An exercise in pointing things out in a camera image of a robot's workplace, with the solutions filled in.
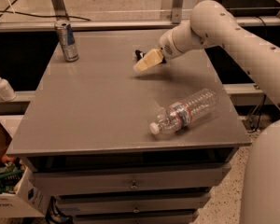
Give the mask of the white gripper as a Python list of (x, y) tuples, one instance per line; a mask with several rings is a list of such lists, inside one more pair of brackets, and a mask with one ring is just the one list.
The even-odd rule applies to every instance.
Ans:
[(148, 68), (160, 64), (163, 56), (166, 59), (174, 59), (193, 49), (195, 35), (193, 34), (190, 22), (185, 21), (175, 28), (168, 30), (159, 40), (159, 49), (152, 49), (144, 58), (134, 65), (135, 72), (143, 72)]

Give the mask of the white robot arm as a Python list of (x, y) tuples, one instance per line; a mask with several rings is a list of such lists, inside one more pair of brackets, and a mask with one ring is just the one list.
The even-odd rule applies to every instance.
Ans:
[[(222, 48), (244, 79), (280, 111), (280, 48), (243, 28), (219, 2), (204, 0), (190, 18), (165, 32), (156, 48), (138, 59), (140, 73), (196, 49)], [(239, 224), (280, 224), (280, 120), (269, 125), (250, 149), (244, 175)]]

